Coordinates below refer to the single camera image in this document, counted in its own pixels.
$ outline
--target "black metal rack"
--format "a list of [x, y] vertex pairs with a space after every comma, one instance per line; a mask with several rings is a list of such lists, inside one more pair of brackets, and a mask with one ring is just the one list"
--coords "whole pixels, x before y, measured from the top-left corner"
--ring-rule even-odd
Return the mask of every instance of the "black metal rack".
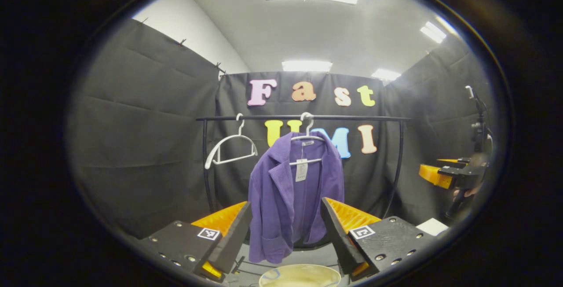
[[[399, 149], [398, 149], [398, 160], [397, 160], [397, 171], [395, 173], [395, 180], [393, 180], [393, 189], [391, 193], [391, 199], [389, 201], [388, 207], [385, 211], [384, 217], [386, 217], [389, 208], [391, 206], [391, 201], [395, 195], [395, 189], [398, 182], [398, 175], [401, 171], [402, 164], [402, 144], [403, 144], [403, 131], [404, 122], [410, 121], [410, 118], [406, 117], [378, 117], [378, 116], [318, 116], [313, 115], [313, 120], [340, 120], [340, 121], [382, 121], [382, 122], [398, 122], [399, 128]], [[205, 160], [207, 159], [207, 122], [208, 121], [236, 121], [236, 116], [222, 116], [222, 117], [201, 117], [196, 118], [196, 121], [203, 121], [203, 165], [205, 165]], [[283, 115], [283, 116], [241, 116], [239, 120], [301, 120], [301, 115]], [[215, 212], [213, 203], [211, 202], [211, 190], [209, 188], [209, 176], [208, 171], [203, 168], [203, 180], [205, 181], [205, 192], [207, 193], [207, 203], [209, 203], [209, 209], [211, 212]]]

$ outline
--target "jacket pocket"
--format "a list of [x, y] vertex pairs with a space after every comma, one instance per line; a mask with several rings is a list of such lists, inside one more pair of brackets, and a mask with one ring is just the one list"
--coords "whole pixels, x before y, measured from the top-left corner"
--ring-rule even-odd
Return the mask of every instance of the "jacket pocket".
[[281, 263], [282, 259], [292, 251], [281, 235], [273, 239], [262, 237], [262, 247], [266, 260], [275, 264]]

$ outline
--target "white clothes hanger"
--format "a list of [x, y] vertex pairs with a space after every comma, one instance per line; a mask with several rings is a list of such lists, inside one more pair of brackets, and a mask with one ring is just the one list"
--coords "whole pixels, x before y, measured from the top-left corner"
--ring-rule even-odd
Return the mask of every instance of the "white clothes hanger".
[[[239, 121], [239, 117], [241, 117], [241, 116], [242, 116], [242, 113], [237, 114], [237, 121]], [[215, 147], [213, 147], [213, 149], [211, 150], [211, 153], [209, 153], [209, 155], [207, 156], [207, 160], [205, 161], [205, 169], [209, 169], [209, 167], [211, 167], [211, 162], [213, 162], [215, 165], [221, 165], [222, 163], [234, 162], [234, 161], [237, 161], [239, 159], [244, 159], [244, 158], [248, 158], [248, 157], [258, 155], [258, 150], [256, 149], [256, 145], [254, 145], [254, 142], [250, 138], [242, 135], [241, 132], [242, 132], [243, 126], [245, 126], [245, 119], [243, 119], [243, 123], [241, 124], [241, 126], [239, 126], [239, 134], [238, 135], [227, 136], [224, 139], [222, 139], [221, 141], [219, 141], [219, 143], [217, 143], [217, 145], [215, 145]], [[250, 141], [250, 143], [252, 144], [251, 145], [251, 154], [222, 161], [221, 160], [221, 144], [223, 144], [225, 141], [230, 140], [232, 138], [243, 138], [243, 139]], [[217, 153], [217, 160], [213, 159], [213, 155], [215, 155], [215, 153]]]
[[[301, 122], [303, 122], [305, 117], [307, 117], [310, 121], [309, 125], [307, 125], [307, 129], [305, 130], [306, 134], [302, 135], [302, 136], [296, 136], [296, 137], [292, 138], [291, 140], [315, 139], [315, 140], [321, 140], [321, 141], [324, 142], [325, 140], [323, 138], [319, 138], [318, 136], [309, 135], [309, 129], [311, 129], [312, 126], [313, 126], [313, 115], [311, 113], [308, 113], [308, 112], [303, 112], [303, 114], [301, 115]], [[294, 165], [298, 165], [298, 164], [301, 164], [301, 163], [320, 162], [321, 160], [322, 160], [322, 158], [308, 159], [306, 161], [289, 163], [289, 166], [294, 166]]]

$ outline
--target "person's hand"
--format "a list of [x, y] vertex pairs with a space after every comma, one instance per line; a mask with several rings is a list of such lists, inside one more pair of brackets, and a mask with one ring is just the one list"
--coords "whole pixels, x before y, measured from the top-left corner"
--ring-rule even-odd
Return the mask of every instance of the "person's hand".
[[[463, 195], [464, 197], [469, 197], [470, 195], [474, 195], [479, 191], [479, 188], [481, 188], [481, 185], [479, 185], [479, 187], [473, 188], [473, 189], [469, 189], [468, 191], [465, 191], [465, 194]], [[456, 198], [457, 194], [459, 193], [459, 189], [454, 191], [454, 198]]]

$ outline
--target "black curtain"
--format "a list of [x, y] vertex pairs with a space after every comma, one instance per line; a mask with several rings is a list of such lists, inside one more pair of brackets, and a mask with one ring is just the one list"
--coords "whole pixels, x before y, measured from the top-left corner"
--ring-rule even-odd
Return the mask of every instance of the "black curtain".
[[[275, 79], [277, 87], [272, 89], [270, 98], [261, 106], [249, 106], [251, 98], [251, 80]], [[297, 82], [310, 82], [316, 98], [312, 101], [296, 102], [292, 98], [293, 85]], [[368, 86], [373, 91], [371, 99], [376, 103], [372, 107], [364, 105], [360, 99], [358, 88]], [[336, 104], [334, 89], [343, 87], [350, 93], [351, 105], [341, 107]], [[216, 95], [216, 116], [243, 115], [284, 115], [310, 112], [313, 115], [384, 115], [384, 86], [375, 78], [344, 76], [340, 74], [305, 73], [305, 72], [267, 72], [232, 74], [222, 78]], [[362, 135], [358, 131], [360, 125], [373, 125], [372, 136], [377, 147], [375, 153], [362, 153]], [[219, 121], [216, 124], [213, 141], [237, 134], [240, 122]], [[308, 121], [304, 121], [300, 131], [304, 132]], [[342, 159], [344, 167], [345, 201], [348, 205], [368, 211], [377, 216], [384, 212], [389, 193], [390, 183], [384, 177], [386, 165], [386, 149], [398, 148], [398, 141], [388, 145], [385, 137], [386, 126], [374, 121], [330, 121], [315, 120], [313, 128], [323, 128], [331, 138], [338, 127], [349, 130], [348, 150], [350, 158]], [[392, 123], [390, 130], [398, 130], [398, 123]], [[281, 127], [280, 136], [288, 134], [290, 128], [287, 121]], [[248, 180], [259, 157], [269, 148], [267, 144], [267, 128], [265, 121], [246, 121], [242, 131], [256, 144], [258, 157], [242, 159], [224, 165], [213, 165], [215, 171], [215, 202], [219, 208], [245, 201], [248, 198]], [[248, 142], [228, 141], [222, 145], [221, 156], [224, 159], [250, 153]]]
[[215, 112], [218, 70], [135, 20], [83, 69], [70, 117], [72, 158], [94, 204], [143, 238], [209, 213], [202, 125]]
[[[411, 223], [420, 224], [431, 217], [448, 222], [444, 211], [452, 203], [452, 191], [434, 187], [418, 171], [421, 163], [441, 167], [444, 163], [438, 162], [439, 158], [472, 155], [471, 124], [477, 121], [477, 109], [465, 89], [468, 85], [487, 105], [487, 124], [493, 132], [500, 133], [494, 122], [497, 103], [485, 69], [456, 36], [447, 36], [440, 46], [385, 87], [386, 115], [412, 118], [405, 131], [395, 198], [400, 204], [394, 205], [392, 211]], [[397, 158], [397, 149], [392, 146], [398, 141], [398, 133], [392, 129], [387, 132], [385, 175], [392, 180]]]

